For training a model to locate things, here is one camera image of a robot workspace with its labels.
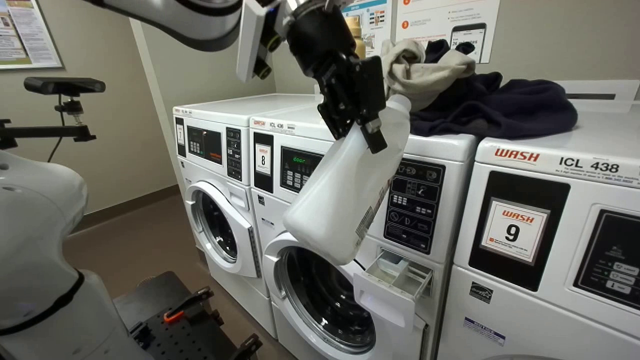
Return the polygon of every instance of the floor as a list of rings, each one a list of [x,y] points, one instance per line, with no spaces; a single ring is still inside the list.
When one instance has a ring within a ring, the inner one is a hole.
[[[209,285],[215,294],[211,307],[236,345],[256,333],[263,343],[260,360],[295,360],[200,264],[179,195],[73,234],[63,251],[74,267],[100,275],[112,298],[165,271],[175,272],[191,291]]]

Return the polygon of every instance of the tan bottle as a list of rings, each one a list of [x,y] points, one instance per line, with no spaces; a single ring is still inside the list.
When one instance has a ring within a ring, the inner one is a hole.
[[[359,16],[347,16],[347,26],[349,26],[349,31],[351,32],[351,36],[353,36],[353,40],[356,40],[356,54],[359,58],[365,58],[365,47],[364,41],[362,41],[362,28],[360,27],[360,17]]]

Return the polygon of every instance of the front-load washer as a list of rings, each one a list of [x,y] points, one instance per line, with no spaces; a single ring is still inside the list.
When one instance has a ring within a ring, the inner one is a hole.
[[[213,278],[274,337],[249,199],[249,120],[251,114],[314,103],[313,95],[270,94],[173,109],[196,246]]]
[[[368,262],[391,251],[432,270],[429,296],[418,314],[428,325],[424,359],[433,359],[478,139],[467,134],[409,136],[369,235]]]
[[[363,254],[378,266],[357,259],[334,266],[284,228],[285,210],[333,143],[316,109],[253,117],[250,137],[251,193],[279,342],[305,360],[418,359],[427,325],[415,303],[428,269],[375,249]]]
[[[439,359],[639,358],[639,110],[480,143]]]

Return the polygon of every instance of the washer top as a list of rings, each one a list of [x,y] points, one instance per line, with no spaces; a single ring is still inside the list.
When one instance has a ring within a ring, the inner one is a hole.
[[[476,161],[640,188],[640,105],[628,113],[581,112],[573,131],[505,140],[486,138]]]
[[[249,119],[252,115],[315,103],[313,95],[267,94],[180,105],[173,108],[173,114],[249,127]]]
[[[252,116],[252,119],[250,125],[252,129],[327,141],[334,140],[315,104],[271,111]],[[477,141],[475,136],[468,134],[429,137],[410,135],[404,153],[462,162],[475,153]]]

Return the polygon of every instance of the number 7 sign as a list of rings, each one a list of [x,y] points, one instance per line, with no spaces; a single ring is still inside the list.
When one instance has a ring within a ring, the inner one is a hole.
[[[532,265],[549,210],[493,198],[480,246]]]

